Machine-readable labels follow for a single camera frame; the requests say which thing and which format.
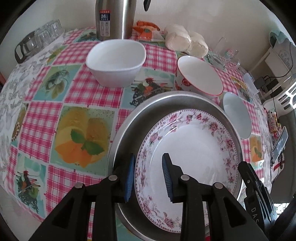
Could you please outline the white square bowl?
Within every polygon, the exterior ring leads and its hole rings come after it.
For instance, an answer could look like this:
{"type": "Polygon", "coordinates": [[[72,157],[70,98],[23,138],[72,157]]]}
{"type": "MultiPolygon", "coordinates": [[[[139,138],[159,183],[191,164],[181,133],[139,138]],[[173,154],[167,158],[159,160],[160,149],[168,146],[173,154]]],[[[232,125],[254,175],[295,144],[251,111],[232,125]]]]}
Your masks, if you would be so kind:
{"type": "Polygon", "coordinates": [[[86,57],[86,66],[103,87],[131,85],[146,60],[146,50],[135,40],[105,40],[96,44],[86,57]]]}

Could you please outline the large stainless steel basin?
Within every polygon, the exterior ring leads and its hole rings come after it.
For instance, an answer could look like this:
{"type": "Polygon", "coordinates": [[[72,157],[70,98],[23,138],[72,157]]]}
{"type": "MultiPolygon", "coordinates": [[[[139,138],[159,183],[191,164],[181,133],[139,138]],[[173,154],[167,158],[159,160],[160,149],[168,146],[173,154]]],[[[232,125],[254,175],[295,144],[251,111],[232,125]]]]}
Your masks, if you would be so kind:
{"type": "Polygon", "coordinates": [[[243,161],[240,136],[224,109],[210,99],[186,91],[157,94],[136,107],[119,128],[109,164],[135,155],[132,195],[116,212],[142,240],[178,240],[182,204],[167,194],[162,156],[203,184],[222,183],[238,198],[243,161]]]}

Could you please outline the small white blue bowl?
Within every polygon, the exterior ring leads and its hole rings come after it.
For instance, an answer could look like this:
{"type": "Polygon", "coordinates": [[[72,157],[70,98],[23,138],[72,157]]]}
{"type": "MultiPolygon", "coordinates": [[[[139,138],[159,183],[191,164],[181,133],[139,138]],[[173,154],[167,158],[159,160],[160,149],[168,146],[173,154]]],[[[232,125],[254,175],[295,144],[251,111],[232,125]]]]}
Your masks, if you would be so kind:
{"type": "Polygon", "coordinates": [[[226,92],[221,99],[220,106],[229,117],[239,136],[242,139],[248,139],[252,131],[252,122],[243,101],[234,93],[226,92]]]}

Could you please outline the upturned drinking glass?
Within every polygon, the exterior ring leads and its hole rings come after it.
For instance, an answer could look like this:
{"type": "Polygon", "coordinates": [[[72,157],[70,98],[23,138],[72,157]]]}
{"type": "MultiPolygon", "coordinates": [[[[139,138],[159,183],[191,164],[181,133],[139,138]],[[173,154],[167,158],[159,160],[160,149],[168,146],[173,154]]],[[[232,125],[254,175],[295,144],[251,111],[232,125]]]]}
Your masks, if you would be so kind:
{"type": "Polygon", "coordinates": [[[47,47],[54,41],[54,37],[47,27],[36,29],[35,35],[37,36],[42,48],[47,47]]]}
{"type": "Polygon", "coordinates": [[[57,39],[65,32],[64,28],[61,25],[60,20],[52,20],[48,22],[47,25],[54,39],[57,39]]]}

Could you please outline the grey floral white cloth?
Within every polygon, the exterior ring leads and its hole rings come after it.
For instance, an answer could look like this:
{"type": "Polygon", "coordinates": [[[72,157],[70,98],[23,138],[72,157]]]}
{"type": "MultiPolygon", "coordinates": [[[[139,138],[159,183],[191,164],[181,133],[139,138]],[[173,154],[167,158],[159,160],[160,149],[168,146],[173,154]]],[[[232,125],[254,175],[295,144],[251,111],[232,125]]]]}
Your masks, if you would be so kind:
{"type": "Polygon", "coordinates": [[[49,56],[62,46],[76,30],[64,32],[55,41],[22,64],[17,64],[1,91],[1,187],[8,173],[10,146],[16,119],[25,98],[33,88],[38,73],[49,56]]]}

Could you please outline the glass ashtray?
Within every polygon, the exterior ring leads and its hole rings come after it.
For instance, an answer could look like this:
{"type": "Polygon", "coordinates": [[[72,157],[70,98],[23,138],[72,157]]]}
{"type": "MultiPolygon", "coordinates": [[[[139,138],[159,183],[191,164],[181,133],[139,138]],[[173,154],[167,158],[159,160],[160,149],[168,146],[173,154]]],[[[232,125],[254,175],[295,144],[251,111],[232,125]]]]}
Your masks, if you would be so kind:
{"type": "Polygon", "coordinates": [[[213,54],[213,53],[208,53],[206,55],[206,59],[215,68],[218,68],[220,70],[225,69],[225,62],[223,61],[223,59],[219,55],[213,54]]]}

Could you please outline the floral rimmed round plate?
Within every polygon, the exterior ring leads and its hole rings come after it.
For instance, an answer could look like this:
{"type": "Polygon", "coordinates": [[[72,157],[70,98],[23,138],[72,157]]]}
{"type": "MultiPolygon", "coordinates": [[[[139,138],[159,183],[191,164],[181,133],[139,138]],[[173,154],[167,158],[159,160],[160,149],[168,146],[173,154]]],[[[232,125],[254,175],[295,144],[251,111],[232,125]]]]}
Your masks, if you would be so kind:
{"type": "Polygon", "coordinates": [[[158,121],[142,142],[135,163],[134,186],[144,215],[164,231],[180,233],[182,204],[171,203],[162,170],[162,156],[170,155],[184,174],[203,184],[222,183],[240,194],[239,155],[226,127],[198,109],[182,109],[158,121]]]}

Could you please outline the checkered picture tablecloth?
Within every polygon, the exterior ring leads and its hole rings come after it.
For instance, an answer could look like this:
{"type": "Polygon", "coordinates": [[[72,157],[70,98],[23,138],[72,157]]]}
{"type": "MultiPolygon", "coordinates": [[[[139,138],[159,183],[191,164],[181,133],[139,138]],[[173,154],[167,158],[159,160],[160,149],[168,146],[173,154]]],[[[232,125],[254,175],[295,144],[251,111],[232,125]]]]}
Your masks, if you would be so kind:
{"type": "Polygon", "coordinates": [[[85,64],[95,30],[76,30],[33,82],[13,130],[4,189],[44,220],[76,181],[99,182],[116,132],[133,109],[174,90],[180,52],[146,43],[147,58],[127,88],[98,84],[85,64]]]}

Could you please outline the bag of steamed buns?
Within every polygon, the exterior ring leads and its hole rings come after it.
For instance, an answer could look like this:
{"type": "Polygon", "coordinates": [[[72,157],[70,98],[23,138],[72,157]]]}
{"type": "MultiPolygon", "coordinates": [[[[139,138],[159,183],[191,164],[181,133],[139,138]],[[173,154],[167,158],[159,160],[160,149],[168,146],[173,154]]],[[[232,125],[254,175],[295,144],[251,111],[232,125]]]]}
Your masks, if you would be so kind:
{"type": "Polygon", "coordinates": [[[167,25],[164,32],[165,45],[169,50],[184,52],[197,58],[203,58],[208,54],[208,45],[199,33],[188,32],[184,26],[177,24],[167,25]]]}

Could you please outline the colourful candy packet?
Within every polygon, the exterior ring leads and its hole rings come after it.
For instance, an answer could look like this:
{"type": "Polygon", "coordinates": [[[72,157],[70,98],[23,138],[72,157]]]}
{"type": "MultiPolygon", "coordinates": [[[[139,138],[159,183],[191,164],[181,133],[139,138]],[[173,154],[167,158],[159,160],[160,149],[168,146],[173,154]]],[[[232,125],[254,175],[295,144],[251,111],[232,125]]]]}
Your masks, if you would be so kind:
{"type": "Polygon", "coordinates": [[[267,123],[270,133],[276,133],[278,131],[278,119],[275,111],[270,110],[267,113],[267,123]]]}

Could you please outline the clear plastic box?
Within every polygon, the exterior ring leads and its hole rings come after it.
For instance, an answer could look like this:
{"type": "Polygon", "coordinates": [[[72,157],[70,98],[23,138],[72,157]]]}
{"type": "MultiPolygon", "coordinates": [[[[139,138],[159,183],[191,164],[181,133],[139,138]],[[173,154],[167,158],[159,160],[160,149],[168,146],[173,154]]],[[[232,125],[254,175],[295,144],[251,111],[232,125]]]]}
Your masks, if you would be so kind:
{"type": "Polygon", "coordinates": [[[251,92],[252,94],[258,94],[259,90],[256,88],[253,78],[249,73],[245,73],[243,75],[243,81],[246,84],[249,92],[251,92]]]}

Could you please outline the white shelf unit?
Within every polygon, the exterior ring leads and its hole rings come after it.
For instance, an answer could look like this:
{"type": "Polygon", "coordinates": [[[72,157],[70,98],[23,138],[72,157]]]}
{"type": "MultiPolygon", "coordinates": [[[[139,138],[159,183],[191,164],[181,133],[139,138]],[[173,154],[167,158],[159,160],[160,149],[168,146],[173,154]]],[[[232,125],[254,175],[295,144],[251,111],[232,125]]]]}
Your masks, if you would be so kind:
{"type": "Polygon", "coordinates": [[[259,89],[263,107],[284,116],[295,110],[295,43],[281,31],[269,33],[269,48],[249,71],[255,81],[265,79],[259,89]]]}

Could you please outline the black power adapter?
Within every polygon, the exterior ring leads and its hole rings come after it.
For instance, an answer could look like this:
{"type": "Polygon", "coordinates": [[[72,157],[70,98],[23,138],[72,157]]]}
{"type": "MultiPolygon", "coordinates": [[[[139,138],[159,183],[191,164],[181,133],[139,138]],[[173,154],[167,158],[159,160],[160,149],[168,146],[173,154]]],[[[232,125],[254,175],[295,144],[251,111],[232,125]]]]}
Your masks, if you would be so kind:
{"type": "Polygon", "coordinates": [[[254,86],[256,89],[261,89],[265,85],[265,79],[263,77],[259,77],[254,81],[254,86]]]}

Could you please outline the clear glass mug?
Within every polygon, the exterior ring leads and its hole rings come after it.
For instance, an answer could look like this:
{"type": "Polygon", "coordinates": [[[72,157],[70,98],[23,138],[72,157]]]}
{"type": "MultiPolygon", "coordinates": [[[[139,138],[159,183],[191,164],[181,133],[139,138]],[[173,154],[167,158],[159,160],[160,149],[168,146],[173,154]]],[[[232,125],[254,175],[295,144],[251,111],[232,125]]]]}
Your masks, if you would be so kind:
{"type": "Polygon", "coordinates": [[[238,50],[225,37],[220,38],[214,52],[224,69],[235,70],[240,66],[240,60],[236,58],[238,50]]]}

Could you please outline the strawberry pattern red-rimmed bowl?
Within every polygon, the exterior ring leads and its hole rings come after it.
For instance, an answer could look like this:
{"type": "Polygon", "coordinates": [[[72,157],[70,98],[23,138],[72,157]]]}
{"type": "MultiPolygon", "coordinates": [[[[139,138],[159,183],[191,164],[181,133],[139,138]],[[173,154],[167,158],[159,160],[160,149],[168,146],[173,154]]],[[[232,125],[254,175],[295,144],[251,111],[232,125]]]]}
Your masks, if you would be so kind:
{"type": "Polygon", "coordinates": [[[193,56],[182,56],[177,60],[174,90],[193,92],[213,99],[222,94],[224,87],[210,64],[193,56]]]}

